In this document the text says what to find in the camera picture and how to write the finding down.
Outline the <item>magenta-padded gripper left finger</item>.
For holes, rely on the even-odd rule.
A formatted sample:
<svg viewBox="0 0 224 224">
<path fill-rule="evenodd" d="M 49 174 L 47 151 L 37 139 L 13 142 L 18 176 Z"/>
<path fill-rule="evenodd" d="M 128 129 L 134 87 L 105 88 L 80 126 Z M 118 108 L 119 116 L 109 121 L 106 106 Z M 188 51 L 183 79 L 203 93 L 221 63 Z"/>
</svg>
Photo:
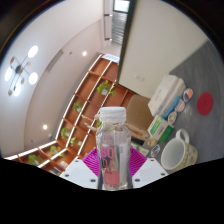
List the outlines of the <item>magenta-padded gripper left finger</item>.
<svg viewBox="0 0 224 224">
<path fill-rule="evenodd" d="M 74 159 L 61 177 L 84 188 L 97 189 L 100 164 L 97 149 L 94 148 L 82 159 Z"/>
</svg>

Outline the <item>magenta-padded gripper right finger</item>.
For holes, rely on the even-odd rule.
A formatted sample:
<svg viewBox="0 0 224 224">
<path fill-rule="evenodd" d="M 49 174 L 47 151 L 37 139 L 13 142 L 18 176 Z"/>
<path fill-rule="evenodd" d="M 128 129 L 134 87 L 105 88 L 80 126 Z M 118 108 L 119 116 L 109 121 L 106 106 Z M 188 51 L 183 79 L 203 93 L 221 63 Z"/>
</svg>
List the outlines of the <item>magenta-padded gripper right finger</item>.
<svg viewBox="0 0 224 224">
<path fill-rule="evenodd" d="M 155 158 L 146 158 L 134 148 L 130 152 L 129 172 L 133 188 L 141 188 L 168 175 Z"/>
</svg>

